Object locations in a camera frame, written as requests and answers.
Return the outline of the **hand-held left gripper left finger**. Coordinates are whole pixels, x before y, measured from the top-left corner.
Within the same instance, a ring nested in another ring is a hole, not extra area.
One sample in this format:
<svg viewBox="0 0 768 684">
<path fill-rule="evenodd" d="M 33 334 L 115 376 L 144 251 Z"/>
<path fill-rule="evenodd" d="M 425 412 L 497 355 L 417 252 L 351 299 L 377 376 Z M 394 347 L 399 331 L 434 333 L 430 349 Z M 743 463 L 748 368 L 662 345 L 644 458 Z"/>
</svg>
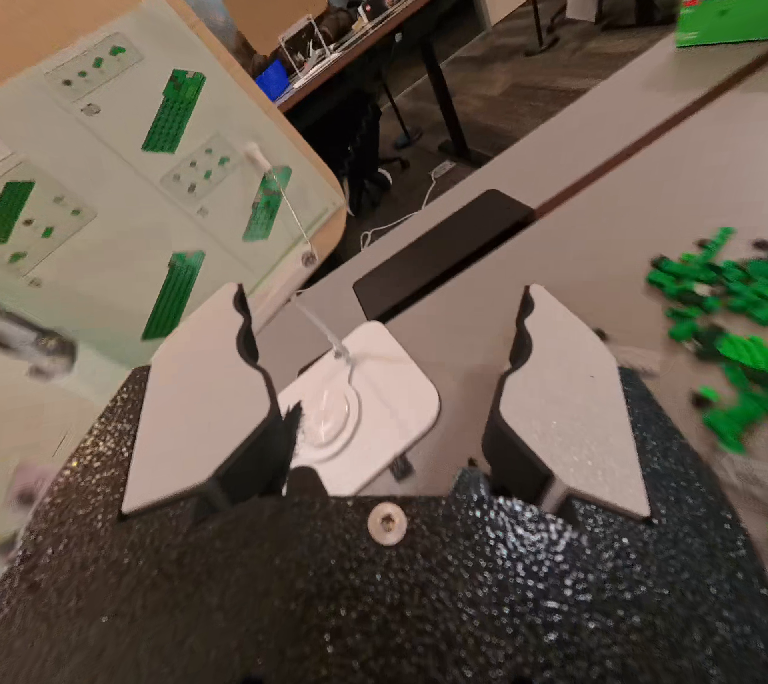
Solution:
<svg viewBox="0 0 768 684">
<path fill-rule="evenodd" d="M 166 338 L 150 364 L 122 514 L 184 499 L 217 512 L 284 495 L 302 407 L 281 410 L 259 355 L 241 284 Z"/>
</svg>

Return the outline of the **blue bag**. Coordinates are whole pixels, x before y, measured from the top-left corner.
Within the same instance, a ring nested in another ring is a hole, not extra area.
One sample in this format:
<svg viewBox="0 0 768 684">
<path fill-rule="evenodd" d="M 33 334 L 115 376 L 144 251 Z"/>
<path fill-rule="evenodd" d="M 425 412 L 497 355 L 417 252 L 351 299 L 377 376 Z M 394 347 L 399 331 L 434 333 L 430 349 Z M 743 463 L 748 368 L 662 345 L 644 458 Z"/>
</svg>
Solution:
<svg viewBox="0 0 768 684">
<path fill-rule="evenodd" d="M 290 77 L 280 59 L 269 62 L 254 81 L 272 103 L 291 88 Z"/>
</svg>

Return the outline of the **metal page holder clip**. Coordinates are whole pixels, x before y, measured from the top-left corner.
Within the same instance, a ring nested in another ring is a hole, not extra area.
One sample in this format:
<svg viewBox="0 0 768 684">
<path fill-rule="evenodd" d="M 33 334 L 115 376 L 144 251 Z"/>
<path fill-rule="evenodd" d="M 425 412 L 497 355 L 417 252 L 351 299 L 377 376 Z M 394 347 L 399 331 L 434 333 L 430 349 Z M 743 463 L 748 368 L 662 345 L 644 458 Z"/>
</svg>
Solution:
<svg viewBox="0 0 768 684">
<path fill-rule="evenodd" d="M 299 216 L 296 213 L 296 210 L 293 208 L 293 204 L 291 203 L 290 199 L 287 196 L 286 187 L 283 185 L 282 181 L 277 175 L 277 172 L 274 171 L 273 165 L 271 165 L 264 155 L 263 151 L 259 147 L 259 145 L 255 142 L 249 142 L 245 146 L 244 150 L 246 158 L 254 165 L 258 166 L 262 169 L 265 175 L 269 175 L 273 178 L 275 186 L 280 190 L 283 201 L 285 204 L 287 204 L 287 208 L 290 211 L 290 214 L 293 217 L 293 220 L 299 229 L 302 239 L 304 243 L 306 244 L 306 250 L 305 253 L 302 255 L 302 265 L 306 268 L 315 267 L 318 263 L 318 257 L 314 250 L 314 247 L 312 246 L 309 234 L 302 224 Z"/>
</svg>

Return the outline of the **wooden book stand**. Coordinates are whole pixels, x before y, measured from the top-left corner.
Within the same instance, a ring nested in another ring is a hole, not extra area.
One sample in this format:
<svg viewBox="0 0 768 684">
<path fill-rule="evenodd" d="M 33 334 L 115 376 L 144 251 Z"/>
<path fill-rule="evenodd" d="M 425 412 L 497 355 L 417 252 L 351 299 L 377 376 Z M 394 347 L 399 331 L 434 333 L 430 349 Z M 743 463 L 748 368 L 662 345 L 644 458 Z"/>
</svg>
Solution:
<svg viewBox="0 0 768 684">
<path fill-rule="evenodd" d="M 383 324 L 296 299 L 342 205 L 183 0 L 2 0 L 2 354 L 94 401 L 149 364 L 122 515 L 350 497 L 434 426 Z"/>
</svg>

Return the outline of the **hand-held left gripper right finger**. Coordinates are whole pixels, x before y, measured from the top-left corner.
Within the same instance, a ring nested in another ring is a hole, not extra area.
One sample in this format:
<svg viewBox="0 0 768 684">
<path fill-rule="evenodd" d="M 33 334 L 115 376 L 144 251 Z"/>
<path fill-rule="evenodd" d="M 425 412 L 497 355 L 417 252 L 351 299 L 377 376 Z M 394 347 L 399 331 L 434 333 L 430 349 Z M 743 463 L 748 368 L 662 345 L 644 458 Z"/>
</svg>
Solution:
<svg viewBox="0 0 768 684">
<path fill-rule="evenodd" d="M 524 288 L 483 432 L 491 492 L 556 514 L 570 500 L 631 519 L 650 502 L 615 356 L 546 288 Z"/>
</svg>

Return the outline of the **grey desk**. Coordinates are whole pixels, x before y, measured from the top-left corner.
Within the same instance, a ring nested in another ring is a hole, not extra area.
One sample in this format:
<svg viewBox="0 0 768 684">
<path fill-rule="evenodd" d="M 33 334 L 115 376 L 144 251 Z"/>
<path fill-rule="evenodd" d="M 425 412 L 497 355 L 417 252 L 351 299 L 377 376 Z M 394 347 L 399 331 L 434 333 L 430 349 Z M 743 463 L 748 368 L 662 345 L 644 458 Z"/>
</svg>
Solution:
<svg viewBox="0 0 768 684">
<path fill-rule="evenodd" d="M 741 87 L 747 92 L 739 92 Z M 748 162 L 728 97 L 747 97 L 746 149 L 766 140 L 766 42 L 678 49 L 668 36 L 375 241 L 256 336 L 291 408 L 306 399 L 292 471 L 331 497 L 439 495 L 482 435 L 525 286 L 546 288 L 617 343 L 660 340 L 644 260 L 718 224 L 766 225 L 766 171 Z M 362 276 L 486 190 L 533 223 L 387 323 Z"/>
</svg>

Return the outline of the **clear acrylic display case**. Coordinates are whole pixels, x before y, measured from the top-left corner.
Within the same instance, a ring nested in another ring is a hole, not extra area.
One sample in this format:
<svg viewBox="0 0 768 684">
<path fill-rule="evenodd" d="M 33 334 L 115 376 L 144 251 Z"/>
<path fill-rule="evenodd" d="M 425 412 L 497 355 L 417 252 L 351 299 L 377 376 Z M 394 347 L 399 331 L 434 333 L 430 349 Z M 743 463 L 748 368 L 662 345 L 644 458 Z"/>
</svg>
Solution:
<svg viewBox="0 0 768 684">
<path fill-rule="evenodd" d="M 316 18 L 305 15 L 285 29 L 278 38 L 278 47 L 285 61 L 290 80 L 299 80 L 331 58 Z"/>
</svg>

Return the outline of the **pile of green toy bricks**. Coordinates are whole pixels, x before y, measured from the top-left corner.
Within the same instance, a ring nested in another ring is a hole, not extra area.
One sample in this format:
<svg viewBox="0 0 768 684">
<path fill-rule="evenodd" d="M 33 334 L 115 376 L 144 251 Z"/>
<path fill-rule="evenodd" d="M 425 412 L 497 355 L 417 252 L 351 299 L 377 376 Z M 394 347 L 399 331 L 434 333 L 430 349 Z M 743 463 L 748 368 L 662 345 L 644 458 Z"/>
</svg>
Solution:
<svg viewBox="0 0 768 684">
<path fill-rule="evenodd" d="M 667 302 L 668 339 L 717 366 L 733 389 L 731 402 L 708 386 L 695 390 L 691 402 L 718 445 L 744 455 L 749 432 L 766 425 L 767 343 L 759 335 L 734 333 L 719 320 L 737 315 L 766 331 L 767 257 L 766 240 L 756 239 L 752 246 L 759 256 L 722 259 L 735 234 L 723 227 L 697 241 L 693 252 L 654 257 L 645 282 Z"/>
</svg>

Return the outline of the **green toy instruction booklet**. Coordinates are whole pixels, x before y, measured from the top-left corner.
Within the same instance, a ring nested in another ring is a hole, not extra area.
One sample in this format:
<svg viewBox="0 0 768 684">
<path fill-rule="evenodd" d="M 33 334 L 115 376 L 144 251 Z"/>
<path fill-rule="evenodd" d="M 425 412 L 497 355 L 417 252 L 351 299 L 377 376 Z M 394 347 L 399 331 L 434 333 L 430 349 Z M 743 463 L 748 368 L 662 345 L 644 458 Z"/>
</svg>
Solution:
<svg viewBox="0 0 768 684">
<path fill-rule="evenodd" d="M 2 348 L 57 406 L 104 407 L 226 284 L 255 335 L 322 261 L 340 185 L 256 94 L 170 0 L 109 11 L 2 83 Z"/>
</svg>

